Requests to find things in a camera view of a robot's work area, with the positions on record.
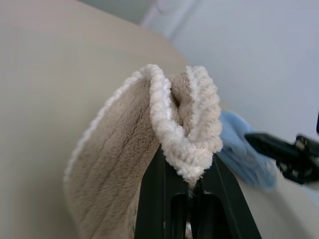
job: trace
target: fluffy towel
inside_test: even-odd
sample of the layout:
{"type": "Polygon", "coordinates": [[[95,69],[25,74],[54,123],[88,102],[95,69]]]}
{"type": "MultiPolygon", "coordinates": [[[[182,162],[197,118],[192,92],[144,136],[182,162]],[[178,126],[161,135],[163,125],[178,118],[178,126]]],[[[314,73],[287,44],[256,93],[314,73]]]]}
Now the fluffy towel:
{"type": "Polygon", "coordinates": [[[271,159],[257,153],[244,135],[253,129],[239,115],[223,111],[220,116],[223,149],[217,153],[222,161],[245,183],[272,189],[276,184],[275,166],[271,159]]]}
{"type": "Polygon", "coordinates": [[[148,65],[106,101],[65,171],[81,238],[134,237],[140,183],[160,143],[169,164],[195,185],[222,148],[216,91],[203,67],[166,77],[148,65]]]}

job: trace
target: white wall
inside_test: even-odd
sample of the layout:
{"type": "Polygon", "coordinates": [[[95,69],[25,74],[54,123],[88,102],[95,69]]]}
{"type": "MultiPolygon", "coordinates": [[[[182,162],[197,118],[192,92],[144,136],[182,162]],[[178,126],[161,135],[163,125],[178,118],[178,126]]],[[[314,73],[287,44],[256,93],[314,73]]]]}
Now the white wall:
{"type": "Polygon", "coordinates": [[[155,0],[80,0],[112,15],[139,24],[155,0]]]}
{"type": "Polygon", "coordinates": [[[200,0],[157,0],[145,15],[141,26],[168,39],[191,15],[200,0]]]}
{"type": "Polygon", "coordinates": [[[318,139],[319,1],[202,0],[171,41],[256,129],[318,139]]]}

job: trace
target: black clip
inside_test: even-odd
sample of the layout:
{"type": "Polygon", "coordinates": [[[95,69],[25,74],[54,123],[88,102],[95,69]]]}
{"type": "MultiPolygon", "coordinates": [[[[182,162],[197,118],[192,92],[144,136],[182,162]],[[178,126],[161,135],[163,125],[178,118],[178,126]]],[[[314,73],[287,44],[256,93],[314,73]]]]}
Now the black clip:
{"type": "Polygon", "coordinates": [[[135,239],[261,239],[237,179],[214,155],[192,193],[161,148],[144,174],[135,239]]]}
{"type": "Polygon", "coordinates": [[[282,175],[299,184],[319,180],[319,143],[298,135],[289,144],[267,133],[245,135],[253,148],[276,161],[282,175]]]}
{"type": "Polygon", "coordinates": [[[318,112],[318,120],[317,120],[317,134],[319,134],[319,112],[318,112]]]}

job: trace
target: blue cloth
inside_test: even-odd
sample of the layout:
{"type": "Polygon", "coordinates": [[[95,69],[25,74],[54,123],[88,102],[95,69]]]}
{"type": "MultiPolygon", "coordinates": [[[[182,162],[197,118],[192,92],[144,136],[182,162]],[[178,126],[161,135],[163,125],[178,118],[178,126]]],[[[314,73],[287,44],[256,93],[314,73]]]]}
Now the blue cloth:
{"type": "Polygon", "coordinates": [[[253,129],[239,115],[223,111],[220,159],[245,183],[254,187],[272,189],[276,185],[275,165],[271,159],[257,153],[244,135],[253,129]]]}

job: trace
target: microfiber cloth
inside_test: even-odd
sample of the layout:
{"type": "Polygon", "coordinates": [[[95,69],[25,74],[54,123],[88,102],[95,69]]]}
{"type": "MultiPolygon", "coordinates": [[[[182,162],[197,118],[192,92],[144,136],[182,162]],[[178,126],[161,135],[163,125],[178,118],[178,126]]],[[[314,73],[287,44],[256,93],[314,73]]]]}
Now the microfiber cloth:
{"type": "Polygon", "coordinates": [[[220,135],[223,149],[217,153],[221,160],[245,183],[264,189],[276,185],[275,165],[259,154],[245,139],[253,132],[251,126],[238,114],[223,111],[220,116],[223,129],[220,135]]]}
{"type": "Polygon", "coordinates": [[[82,239],[133,239],[142,177],[159,145],[192,188],[220,151],[217,88],[203,67],[134,72],[84,132],[64,191],[82,239]]]}

